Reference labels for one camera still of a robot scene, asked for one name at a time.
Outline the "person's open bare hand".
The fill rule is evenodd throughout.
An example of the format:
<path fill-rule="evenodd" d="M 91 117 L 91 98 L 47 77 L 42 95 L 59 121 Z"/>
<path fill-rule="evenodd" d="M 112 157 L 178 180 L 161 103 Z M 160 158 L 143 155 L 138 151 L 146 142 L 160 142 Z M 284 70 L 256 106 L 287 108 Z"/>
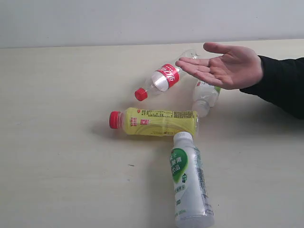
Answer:
<path fill-rule="evenodd" d="M 181 57 L 176 66 L 209 85 L 226 90 L 247 88 L 262 79 L 262 62 L 252 49 L 211 42 L 204 43 L 203 48 L 219 56 L 210 59 Z"/>

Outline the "black sleeved forearm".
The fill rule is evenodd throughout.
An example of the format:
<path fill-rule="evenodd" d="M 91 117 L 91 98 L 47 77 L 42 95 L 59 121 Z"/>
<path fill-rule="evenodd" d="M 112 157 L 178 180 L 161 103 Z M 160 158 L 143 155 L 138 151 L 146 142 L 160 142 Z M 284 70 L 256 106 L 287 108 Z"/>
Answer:
<path fill-rule="evenodd" d="M 277 60 L 260 56 L 263 77 L 240 89 L 270 102 L 297 119 L 304 118 L 304 59 Z"/>

